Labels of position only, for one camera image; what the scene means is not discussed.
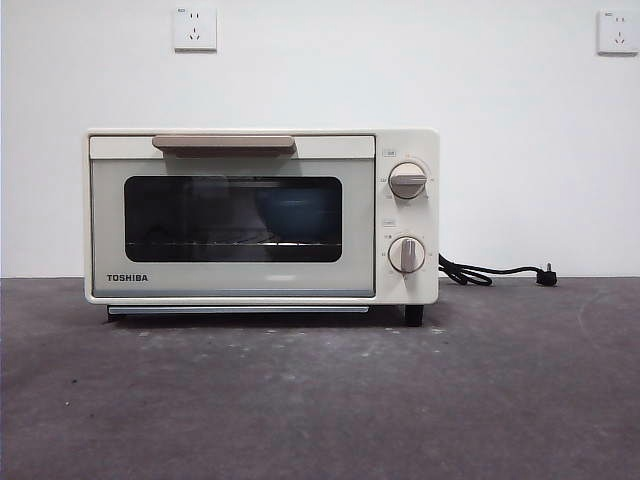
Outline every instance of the electrical outlet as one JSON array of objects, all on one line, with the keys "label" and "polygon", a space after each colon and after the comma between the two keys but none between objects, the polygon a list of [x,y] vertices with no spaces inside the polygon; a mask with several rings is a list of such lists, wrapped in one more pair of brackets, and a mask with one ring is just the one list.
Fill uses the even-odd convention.
[{"label": "electrical outlet", "polygon": [[638,53],[638,11],[602,10],[598,13],[598,53]]},{"label": "electrical outlet", "polygon": [[176,52],[211,52],[217,49],[217,11],[202,3],[180,4],[173,14]]}]

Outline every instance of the cream toaster oven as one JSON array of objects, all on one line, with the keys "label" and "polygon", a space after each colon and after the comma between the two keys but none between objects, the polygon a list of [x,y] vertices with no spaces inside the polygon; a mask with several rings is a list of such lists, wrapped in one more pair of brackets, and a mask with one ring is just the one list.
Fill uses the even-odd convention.
[{"label": "cream toaster oven", "polygon": [[92,130],[85,294],[144,313],[365,312],[438,296],[438,135]]}]

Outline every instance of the power cord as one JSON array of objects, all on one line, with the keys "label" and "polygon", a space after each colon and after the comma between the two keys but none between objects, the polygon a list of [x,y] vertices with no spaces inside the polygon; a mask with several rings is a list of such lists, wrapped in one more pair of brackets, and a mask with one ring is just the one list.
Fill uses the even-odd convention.
[{"label": "power cord", "polygon": [[551,270],[551,264],[547,263],[547,270],[542,270],[537,267],[519,267],[511,268],[508,270],[495,270],[493,268],[476,267],[474,265],[463,265],[461,263],[450,262],[442,255],[439,255],[441,272],[447,274],[447,276],[454,282],[460,285],[466,285],[467,283],[473,283],[483,287],[488,287],[493,283],[493,280],[482,273],[491,273],[494,275],[511,275],[513,273],[520,272],[536,272],[536,283],[544,287],[553,287],[558,283],[558,277],[556,272]]}]

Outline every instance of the oven window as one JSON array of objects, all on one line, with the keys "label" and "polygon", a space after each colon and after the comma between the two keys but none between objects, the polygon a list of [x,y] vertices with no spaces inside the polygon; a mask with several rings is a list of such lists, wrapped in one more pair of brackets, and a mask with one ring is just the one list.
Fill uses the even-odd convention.
[{"label": "oven window", "polygon": [[335,262],[342,184],[333,177],[137,176],[124,185],[134,262]]}]

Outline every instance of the temperature knob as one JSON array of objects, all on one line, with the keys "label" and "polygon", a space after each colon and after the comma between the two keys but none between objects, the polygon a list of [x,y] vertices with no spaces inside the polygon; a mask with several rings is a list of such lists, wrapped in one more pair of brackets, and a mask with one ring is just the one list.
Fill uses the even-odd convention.
[{"label": "temperature knob", "polygon": [[401,163],[391,171],[389,186],[396,197],[410,199],[424,190],[427,176],[415,163]]},{"label": "temperature knob", "polygon": [[400,237],[389,247],[389,261],[400,273],[413,273],[424,264],[424,247],[413,237]]}]

